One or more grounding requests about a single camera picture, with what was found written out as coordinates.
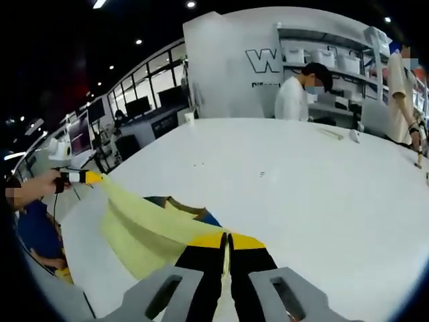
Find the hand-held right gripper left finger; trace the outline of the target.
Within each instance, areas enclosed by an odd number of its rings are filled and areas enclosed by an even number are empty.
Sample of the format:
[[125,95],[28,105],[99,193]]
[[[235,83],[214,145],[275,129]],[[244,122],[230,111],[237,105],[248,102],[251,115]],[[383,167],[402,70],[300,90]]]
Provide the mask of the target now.
[[212,321],[222,291],[226,233],[199,237],[175,265],[152,272],[125,292],[101,321]]

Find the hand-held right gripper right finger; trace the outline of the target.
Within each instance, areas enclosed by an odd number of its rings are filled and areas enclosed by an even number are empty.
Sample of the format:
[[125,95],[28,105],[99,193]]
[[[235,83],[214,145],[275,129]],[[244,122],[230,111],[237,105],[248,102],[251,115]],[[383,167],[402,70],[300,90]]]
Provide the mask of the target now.
[[291,268],[279,268],[265,245],[232,233],[231,295],[240,321],[347,321],[327,295]]

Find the person's left hand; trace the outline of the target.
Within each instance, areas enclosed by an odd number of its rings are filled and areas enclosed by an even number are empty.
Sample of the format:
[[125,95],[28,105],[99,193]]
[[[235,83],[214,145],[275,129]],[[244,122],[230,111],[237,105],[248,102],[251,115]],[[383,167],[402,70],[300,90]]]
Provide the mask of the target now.
[[67,172],[61,172],[58,169],[48,171],[48,184],[50,190],[55,193],[63,193],[71,187]]

